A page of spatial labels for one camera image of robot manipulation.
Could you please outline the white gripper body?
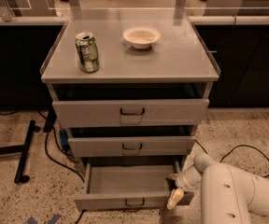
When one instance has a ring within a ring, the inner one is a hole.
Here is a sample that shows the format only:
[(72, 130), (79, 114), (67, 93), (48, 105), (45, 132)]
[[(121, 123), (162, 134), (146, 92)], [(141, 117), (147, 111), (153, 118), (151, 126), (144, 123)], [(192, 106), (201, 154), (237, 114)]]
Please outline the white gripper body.
[(179, 189), (184, 191), (192, 190), (198, 183), (201, 182), (202, 173), (192, 165), (186, 170), (177, 173), (175, 184)]

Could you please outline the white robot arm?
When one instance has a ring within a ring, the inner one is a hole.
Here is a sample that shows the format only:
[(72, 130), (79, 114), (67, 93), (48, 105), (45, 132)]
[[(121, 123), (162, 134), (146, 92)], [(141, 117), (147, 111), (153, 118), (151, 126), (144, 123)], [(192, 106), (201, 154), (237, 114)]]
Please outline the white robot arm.
[(176, 188), (167, 207), (174, 208), (184, 194), (200, 186), (202, 224), (251, 224), (252, 214), (269, 217), (269, 179), (214, 161), (205, 153), (193, 165), (171, 174)]

